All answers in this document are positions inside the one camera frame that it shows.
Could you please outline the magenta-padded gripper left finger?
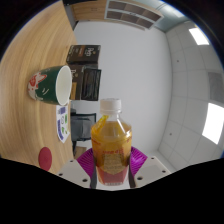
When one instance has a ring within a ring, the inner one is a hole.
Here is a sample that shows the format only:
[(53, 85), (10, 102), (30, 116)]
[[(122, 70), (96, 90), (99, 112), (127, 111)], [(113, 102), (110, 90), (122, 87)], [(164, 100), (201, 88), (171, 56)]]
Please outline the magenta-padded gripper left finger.
[(77, 159), (69, 160), (57, 173), (57, 176), (88, 189), (97, 186), (97, 172), (92, 149)]

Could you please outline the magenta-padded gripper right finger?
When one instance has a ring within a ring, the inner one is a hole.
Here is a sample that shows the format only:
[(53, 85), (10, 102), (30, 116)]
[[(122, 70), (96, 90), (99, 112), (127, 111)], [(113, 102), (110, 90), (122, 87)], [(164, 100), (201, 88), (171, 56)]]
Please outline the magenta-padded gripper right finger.
[(146, 156), (137, 148), (131, 148), (128, 177), (131, 188), (143, 187), (170, 174), (171, 171), (156, 156)]

